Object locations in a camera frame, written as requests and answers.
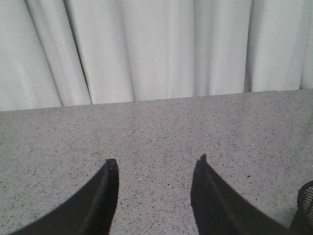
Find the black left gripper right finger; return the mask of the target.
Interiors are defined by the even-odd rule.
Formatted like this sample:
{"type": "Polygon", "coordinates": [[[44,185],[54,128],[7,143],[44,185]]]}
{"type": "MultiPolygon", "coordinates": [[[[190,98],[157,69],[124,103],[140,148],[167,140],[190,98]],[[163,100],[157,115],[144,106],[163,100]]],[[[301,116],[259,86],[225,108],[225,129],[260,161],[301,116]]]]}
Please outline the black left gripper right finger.
{"type": "Polygon", "coordinates": [[[191,206],[201,235],[289,235],[291,231],[252,206],[207,163],[197,160],[191,206]]]}

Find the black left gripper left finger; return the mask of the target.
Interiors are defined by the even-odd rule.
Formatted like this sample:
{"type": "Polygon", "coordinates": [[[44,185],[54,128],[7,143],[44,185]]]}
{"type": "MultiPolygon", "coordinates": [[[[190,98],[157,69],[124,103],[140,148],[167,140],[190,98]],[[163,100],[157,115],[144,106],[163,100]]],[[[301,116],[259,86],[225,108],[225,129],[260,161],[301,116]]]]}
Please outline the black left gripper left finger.
{"type": "Polygon", "coordinates": [[[119,171],[108,159],[73,196],[14,235],[108,235],[115,214],[119,171]]]}

